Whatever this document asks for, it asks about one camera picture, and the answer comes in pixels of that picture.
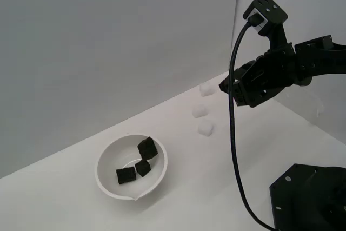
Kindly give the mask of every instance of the black cube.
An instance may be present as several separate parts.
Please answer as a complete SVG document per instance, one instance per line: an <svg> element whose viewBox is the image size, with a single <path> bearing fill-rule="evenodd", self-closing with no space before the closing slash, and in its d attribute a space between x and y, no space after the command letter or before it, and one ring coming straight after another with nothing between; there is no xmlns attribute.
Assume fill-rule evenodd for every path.
<svg viewBox="0 0 346 231"><path fill-rule="evenodd" d="M136 180L135 167L123 168L117 170L118 183L124 184Z"/></svg>
<svg viewBox="0 0 346 231"><path fill-rule="evenodd" d="M146 176L146 174L151 171L150 164L147 161L141 160L135 164L136 171L141 177Z"/></svg>
<svg viewBox="0 0 346 231"><path fill-rule="evenodd" d="M154 158L158 154L154 141L151 137L148 137L140 142L137 147L142 159L145 161Z"/></svg>

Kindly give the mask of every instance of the black cable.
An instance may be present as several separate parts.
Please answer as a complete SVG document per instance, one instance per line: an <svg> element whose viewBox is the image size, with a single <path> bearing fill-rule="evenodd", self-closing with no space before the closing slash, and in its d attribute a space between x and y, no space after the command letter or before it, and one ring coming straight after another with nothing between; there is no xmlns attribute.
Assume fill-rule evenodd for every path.
<svg viewBox="0 0 346 231"><path fill-rule="evenodd" d="M233 160L233 167L234 167L234 172L236 175L236 180L237 180L237 184L238 184L238 188L239 188L239 192L240 195L242 197L243 203L245 205L245 208L247 209L247 211L249 212L249 214L252 216L252 218L258 223L260 224L262 227L266 228L267 230L270 231L278 231L277 229L268 226L266 223L262 222L256 215L255 213L251 210L249 203L247 201L246 195L245 195L245 191L243 188L243 184L242 184L242 180L240 177L240 173L239 173L239 166L238 166L238 160L237 160L237 153L236 153L236 135L235 135L235 123L234 123L234 105L233 105L233 97L232 97L232 91L233 91L233 72L234 72L234 65L235 65L235 60L236 60L236 56L237 56L237 52L239 49L239 45L240 42L243 39L243 36L245 34L245 32L247 31L247 29L251 26L256 26L256 24L253 23L254 19L249 19L249 22L247 22L245 24L245 26L243 27L243 29L241 30L241 32L238 35L238 38L236 40L236 43L234 45L233 48L233 52L231 55L231 60L230 60L230 64L229 64L229 74L228 74L228 103L229 103L229 120L230 120L230 133L231 133L231 151L232 151L232 160Z"/></svg>

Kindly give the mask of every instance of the white backdrop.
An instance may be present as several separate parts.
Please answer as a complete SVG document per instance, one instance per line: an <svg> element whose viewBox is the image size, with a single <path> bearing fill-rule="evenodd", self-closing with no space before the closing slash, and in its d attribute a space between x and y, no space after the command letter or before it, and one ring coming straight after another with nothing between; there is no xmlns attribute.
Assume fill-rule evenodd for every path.
<svg viewBox="0 0 346 231"><path fill-rule="evenodd" d="M236 0L0 0L0 177L227 69Z"/></svg>
<svg viewBox="0 0 346 231"><path fill-rule="evenodd" d="M237 2L235 36L244 25L242 15L251 1ZM274 1L288 14L288 20L284 23L288 42L297 44L324 35L332 35L334 42L346 44L345 0ZM269 41L259 36L255 30L249 30L239 49L237 65L254 60L267 49ZM346 75L315 77L308 87L286 88L276 99L346 143L345 81Z"/></svg>

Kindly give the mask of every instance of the white bowl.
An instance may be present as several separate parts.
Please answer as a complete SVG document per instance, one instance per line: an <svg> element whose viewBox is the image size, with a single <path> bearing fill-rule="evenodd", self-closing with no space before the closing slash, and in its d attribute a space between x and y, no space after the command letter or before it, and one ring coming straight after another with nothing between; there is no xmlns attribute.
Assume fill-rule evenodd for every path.
<svg viewBox="0 0 346 231"><path fill-rule="evenodd" d="M145 177L137 174L137 180L119 185L116 170L134 166L141 160L137 145L149 135L123 136L107 146L95 167L95 178L99 188L108 196L120 200L138 200L156 188L167 169L167 153L163 145L150 136L158 155L149 160L151 171Z"/></svg>

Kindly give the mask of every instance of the white cube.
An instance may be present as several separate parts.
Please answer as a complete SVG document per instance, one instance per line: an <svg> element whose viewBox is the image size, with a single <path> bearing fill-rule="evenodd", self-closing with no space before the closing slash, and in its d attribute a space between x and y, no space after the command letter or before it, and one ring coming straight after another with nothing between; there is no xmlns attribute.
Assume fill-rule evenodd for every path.
<svg viewBox="0 0 346 231"><path fill-rule="evenodd" d="M215 92L215 88L209 82L199 85L199 91L202 97L210 96Z"/></svg>
<svg viewBox="0 0 346 231"><path fill-rule="evenodd" d="M208 114L208 110L205 105L198 104L192 108L192 115L194 116L194 118L206 116L207 114Z"/></svg>
<svg viewBox="0 0 346 231"><path fill-rule="evenodd" d="M210 136L212 134L213 129L213 123L206 119L203 119L198 125L198 132L204 136Z"/></svg>

